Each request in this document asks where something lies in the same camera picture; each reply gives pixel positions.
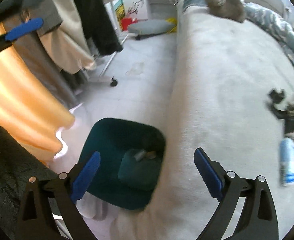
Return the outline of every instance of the chair seat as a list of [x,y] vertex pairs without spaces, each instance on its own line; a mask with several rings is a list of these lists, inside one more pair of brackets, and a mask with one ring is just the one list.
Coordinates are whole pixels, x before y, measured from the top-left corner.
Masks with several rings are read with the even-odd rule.
[[100,168],[87,192],[125,209],[144,208],[149,203],[153,190],[128,187],[118,179],[118,171],[128,150],[143,148],[143,137],[146,134],[155,134],[161,138],[162,150],[158,154],[162,156],[165,139],[155,127],[114,118],[99,120],[90,131],[79,157],[79,162],[83,162],[94,151],[98,151],[101,156]]

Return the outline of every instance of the clothing rack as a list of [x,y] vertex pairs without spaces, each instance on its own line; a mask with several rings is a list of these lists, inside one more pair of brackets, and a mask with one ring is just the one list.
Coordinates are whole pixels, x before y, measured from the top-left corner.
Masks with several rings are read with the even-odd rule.
[[[111,15],[109,14],[109,16],[110,16],[110,18],[112,18],[111,20],[114,21],[114,23],[116,25],[115,32],[116,32],[118,38],[120,39],[121,38],[121,35],[122,35],[122,31],[121,31],[121,28],[120,28],[119,23],[118,23],[116,12],[115,12],[115,10],[113,8],[113,3],[112,3],[113,1],[115,1],[115,0],[103,0],[104,4],[109,4],[109,6],[111,7]],[[128,38],[128,34],[122,39],[122,41],[120,42],[120,44],[123,45],[127,38]],[[82,71],[83,71],[85,77],[87,78],[88,82],[92,82],[92,83],[97,83],[97,82],[110,82],[110,85],[112,87],[117,86],[117,84],[118,84],[117,79],[115,79],[114,77],[105,76],[105,72],[107,71],[107,69],[108,69],[111,61],[114,59],[114,57],[115,57],[116,54],[117,54],[117,52],[114,52],[110,56],[110,59],[108,60],[108,62],[104,66],[104,68],[101,71],[101,73],[100,73],[99,76],[91,77],[88,74],[88,71],[86,69],[82,69]]]

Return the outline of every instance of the bed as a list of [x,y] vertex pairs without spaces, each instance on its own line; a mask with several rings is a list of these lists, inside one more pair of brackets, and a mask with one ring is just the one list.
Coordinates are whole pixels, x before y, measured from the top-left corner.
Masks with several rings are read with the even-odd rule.
[[[176,80],[159,182],[144,210],[120,211],[111,226],[112,240],[199,236],[218,202],[194,165],[198,147],[240,177],[265,176],[276,207],[279,238],[293,226],[294,185],[280,185],[283,124],[266,102],[272,88],[282,88],[288,96],[294,93],[294,32],[275,12],[246,6],[250,20],[239,24],[180,0]],[[243,203],[240,199],[223,239],[232,235]]]

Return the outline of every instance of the gray cat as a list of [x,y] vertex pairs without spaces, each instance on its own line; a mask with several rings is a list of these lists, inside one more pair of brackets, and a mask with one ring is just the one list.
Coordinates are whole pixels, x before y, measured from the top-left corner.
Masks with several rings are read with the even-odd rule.
[[212,15],[243,23],[246,18],[244,6],[240,0],[205,0]]

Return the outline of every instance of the gray cushion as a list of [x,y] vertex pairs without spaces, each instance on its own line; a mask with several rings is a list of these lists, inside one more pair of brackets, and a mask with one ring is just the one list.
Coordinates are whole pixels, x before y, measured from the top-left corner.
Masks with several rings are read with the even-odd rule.
[[128,31],[137,35],[152,35],[169,32],[174,27],[175,24],[166,20],[148,20],[129,25]]

